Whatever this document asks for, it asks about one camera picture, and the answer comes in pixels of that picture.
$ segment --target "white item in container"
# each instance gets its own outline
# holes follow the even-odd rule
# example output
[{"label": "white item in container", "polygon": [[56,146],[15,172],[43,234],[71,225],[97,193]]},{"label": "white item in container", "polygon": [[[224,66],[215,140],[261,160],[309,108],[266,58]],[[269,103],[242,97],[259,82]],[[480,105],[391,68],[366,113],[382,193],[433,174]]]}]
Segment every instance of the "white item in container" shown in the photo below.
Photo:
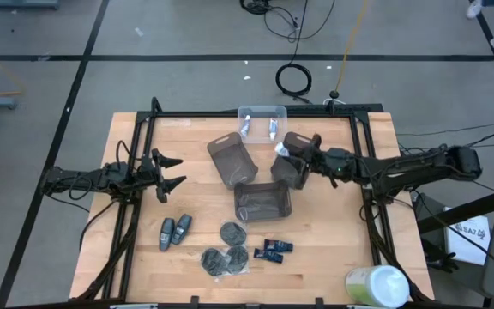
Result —
[{"label": "white item in container", "polygon": [[[249,116],[249,131],[242,134]],[[283,106],[241,106],[238,109],[238,134],[243,143],[283,142],[287,133],[287,109]]]},{"label": "white item in container", "polygon": [[398,308],[407,302],[409,284],[401,271],[383,265],[350,271],[346,276],[346,291],[359,303]]},{"label": "white item in container", "polygon": [[241,127],[241,136],[247,137],[247,133],[249,133],[249,127],[250,127],[250,116],[247,115],[245,116],[244,126]]},{"label": "white item in container", "polygon": [[276,118],[270,119],[270,141],[275,140],[275,135],[278,133],[278,120]]}]

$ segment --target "black sponge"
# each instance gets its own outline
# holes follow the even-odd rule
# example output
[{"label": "black sponge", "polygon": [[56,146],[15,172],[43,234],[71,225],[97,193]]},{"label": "black sponge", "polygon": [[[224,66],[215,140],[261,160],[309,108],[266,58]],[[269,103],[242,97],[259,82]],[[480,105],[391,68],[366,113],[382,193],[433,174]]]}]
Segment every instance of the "black sponge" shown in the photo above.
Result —
[{"label": "black sponge", "polygon": [[227,222],[220,228],[220,237],[229,246],[242,245],[247,233],[238,224]]},{"label": "black sponge", "polygon": [[249,253],[241,245],[233,246],[226,255],[230,257],[228,271],[233,275],[239,274],[249,260]]},{"label": "black sponge", "polygon": [[220,276],[226,271],[224,256],[214,248],[208,248],[202,255],[202,266],[211,276]]}]

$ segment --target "white label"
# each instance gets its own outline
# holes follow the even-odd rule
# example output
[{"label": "white label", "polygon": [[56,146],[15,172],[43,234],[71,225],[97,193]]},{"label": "white label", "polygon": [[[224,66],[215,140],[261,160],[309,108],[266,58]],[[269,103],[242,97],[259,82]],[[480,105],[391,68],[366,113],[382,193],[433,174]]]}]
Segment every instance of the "white label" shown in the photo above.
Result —
[{"label": "white label", "polygon": [[163,126],[191,126],[192,121],[189,118],[182,119],[161,119],[161,125]]},{"label": "white label", "polygon": [[346,277],[346,284],[365,284],[365,278],[370,274],[371,268],[358,268],[350,271]]}]

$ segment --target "white bottle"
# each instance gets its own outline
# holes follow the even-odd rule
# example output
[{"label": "white bottle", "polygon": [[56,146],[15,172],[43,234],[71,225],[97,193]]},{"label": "white bottle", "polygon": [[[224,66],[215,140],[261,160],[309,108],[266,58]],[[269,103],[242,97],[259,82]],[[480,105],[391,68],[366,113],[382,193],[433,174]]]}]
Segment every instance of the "white bottle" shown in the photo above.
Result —
[{"label": "white bottle", "polygon": [[350,271],[346,276],[346,291],[358,303],[398,308],[407,302],[409,284],[401,271],[383,265]]},{"label": "white bottle", "polygon": [[243,137],[247,137],[247,133],[249,133],[250,128],[250,115],[245,116],[244,125],[241,127],[241,135]]},{"label": "white bottle", "polygon": [[278,120],[276,118],[270,119],[270,141],[275,140],[275,134],[278,132]]}]

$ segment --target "transparent bin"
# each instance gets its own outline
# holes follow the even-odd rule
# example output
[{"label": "transparent bin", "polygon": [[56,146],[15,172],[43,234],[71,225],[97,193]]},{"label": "transparent bin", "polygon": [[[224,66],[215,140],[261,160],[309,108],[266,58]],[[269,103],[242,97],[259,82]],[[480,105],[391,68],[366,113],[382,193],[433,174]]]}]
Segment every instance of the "transparent bin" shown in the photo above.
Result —
[{"label": "transparent bin", "polygon": [[[244,134],[245,118],[250,117],[249,130]],[[277,122],[277,131],[270,138],[270,119]],[[241,106],[238,109],[238,133],[244,143],[283,142],[287,133],[287,109],[283,106]]]}]

